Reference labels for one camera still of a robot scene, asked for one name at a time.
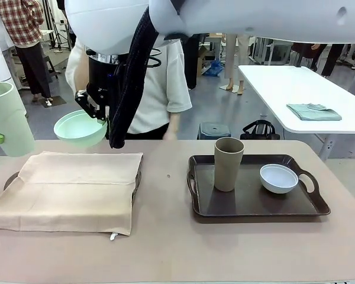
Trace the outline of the person's left forearm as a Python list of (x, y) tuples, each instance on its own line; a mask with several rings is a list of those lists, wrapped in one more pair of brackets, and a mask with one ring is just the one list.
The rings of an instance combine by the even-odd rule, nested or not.
[(171, 133), (177, 133), (180, 126), (180, 112), (170, 112), (169, 115), (168, 131)]

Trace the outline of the light green bowl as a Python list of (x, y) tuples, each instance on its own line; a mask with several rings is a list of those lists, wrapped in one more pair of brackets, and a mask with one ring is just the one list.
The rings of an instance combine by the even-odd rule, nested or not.
[(78, 147), (92, 147), (102, 141), (107, 131), (107, 122), (91, 118), (84, 110), (61, 117), (54, 125), (59, 140)]

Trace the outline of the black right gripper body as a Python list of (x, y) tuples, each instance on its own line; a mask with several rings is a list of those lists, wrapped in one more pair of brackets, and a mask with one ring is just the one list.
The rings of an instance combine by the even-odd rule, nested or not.
[(118, 100), (118, 79), (115, 76), (116, 64), (99, 62), (89, 58), (89, 82), (86, 91), (96, 105), (115, 108)]

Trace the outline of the blue-grey plastic stool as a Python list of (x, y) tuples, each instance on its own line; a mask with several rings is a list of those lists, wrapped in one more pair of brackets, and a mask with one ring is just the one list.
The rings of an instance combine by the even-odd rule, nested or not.
[(218, 122), (201, 122), (198, 128), (198, 140), (217, 140), (223, 137), (231, 137), (230, 129), (225, 124)]

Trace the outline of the beige plastic cup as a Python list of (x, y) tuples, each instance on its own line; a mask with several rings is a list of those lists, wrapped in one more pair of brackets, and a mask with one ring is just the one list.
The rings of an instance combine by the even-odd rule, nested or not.
[(219, 191), (230, 192), (235, 187), (244, 144), (239, 139), (223, 137), (215, 142), (214, 147), (214, 186)]

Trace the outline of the beige cloth mat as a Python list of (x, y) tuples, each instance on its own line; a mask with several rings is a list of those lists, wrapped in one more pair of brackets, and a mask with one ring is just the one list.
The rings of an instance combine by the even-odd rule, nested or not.
[(0, 230), (131, 234), (142, 153), (43, 152), (0, 195)]

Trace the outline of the person in dark red top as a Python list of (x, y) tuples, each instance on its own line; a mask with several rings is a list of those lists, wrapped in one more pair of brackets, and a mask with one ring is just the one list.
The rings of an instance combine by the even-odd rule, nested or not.
[(306, 65), (316, 72), (318, 60), (326, 46), (327, 44), (293, 43), (292, 55), (295, 59), (292, 63), (296, 64), (299, 57), (302, 56), (301, 65)]

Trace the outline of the light green cup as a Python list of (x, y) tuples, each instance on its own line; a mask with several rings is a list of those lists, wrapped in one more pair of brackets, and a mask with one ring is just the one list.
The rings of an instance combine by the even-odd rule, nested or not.
[(5, 136), (0, 147), (9, 157), (25, 156), (34, 150), (24, 105), (15, 86), (8, 82), (0, 82), (0, 134)]

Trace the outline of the person in white T-shirt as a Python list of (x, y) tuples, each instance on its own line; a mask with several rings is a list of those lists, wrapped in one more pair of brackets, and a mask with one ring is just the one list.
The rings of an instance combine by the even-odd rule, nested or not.
[(146, 72), (143, 96), (126, 135), (127, 140), (163, 140), (170, 112), (192, 108), (180, 41), (159, 48), (159, 67)]

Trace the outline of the person's right forearm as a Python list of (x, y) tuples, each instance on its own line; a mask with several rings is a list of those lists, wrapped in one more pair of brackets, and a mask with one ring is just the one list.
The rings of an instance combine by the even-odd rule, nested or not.
[(86, 89), (89, 82), (89, 63), (80, 62), (75, 71), (75, 86), (77, 91)]

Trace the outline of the cardboard box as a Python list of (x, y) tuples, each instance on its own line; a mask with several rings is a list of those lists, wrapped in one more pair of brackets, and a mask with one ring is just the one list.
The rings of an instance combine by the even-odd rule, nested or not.
[(205, 56), (208, 52), (208, 49), (205, 46), (200, 46), (198, 49), (198, 61), (197, 61), (197, 77), (202, 76), (202, 69), (205, 63)]

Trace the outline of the folded grey-green cloth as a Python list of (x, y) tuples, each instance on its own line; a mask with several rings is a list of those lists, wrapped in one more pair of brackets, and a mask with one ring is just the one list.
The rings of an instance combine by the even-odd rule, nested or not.
[(341, 121), (342, 116), (321, 104), (287, 104), (301, 121)]

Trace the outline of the beige mannequin legs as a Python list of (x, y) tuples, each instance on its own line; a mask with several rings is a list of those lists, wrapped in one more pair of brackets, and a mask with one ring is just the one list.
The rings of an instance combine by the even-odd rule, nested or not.
[(226, 45), (225, 52), (225, 73), (224, 78), (228, 79), (226, 91), (233, 91), (234, 88), (234, 71), (235, 71), (235, 51), (236, 43), (238, 43), (237, 58), (238, 65), (248, 64), (248, 47), (250, 36), (246, 34), (223, 34), (221, 41)]

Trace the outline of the white table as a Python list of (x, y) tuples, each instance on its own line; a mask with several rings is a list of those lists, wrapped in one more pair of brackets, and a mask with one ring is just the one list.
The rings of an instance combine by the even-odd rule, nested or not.
[[(327, 160), (340, 134), (355, 134), (355, 96), (306, 67), (240, 65), (240, 72), (282, 127), (296, 134), (325, 135), (319, 157)], [(301, 121), (289, 104), (321, 104), (341, 121)]]

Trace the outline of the person in dark clothes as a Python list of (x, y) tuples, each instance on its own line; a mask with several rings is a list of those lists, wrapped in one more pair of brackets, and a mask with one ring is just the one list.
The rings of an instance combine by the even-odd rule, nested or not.
[(345, 44), (333, 44), (331, 46), (324, 68), (321, 72), (322, 76), (329, 77), (332, 74), (336, 62), (343, 52), (344, 46)]

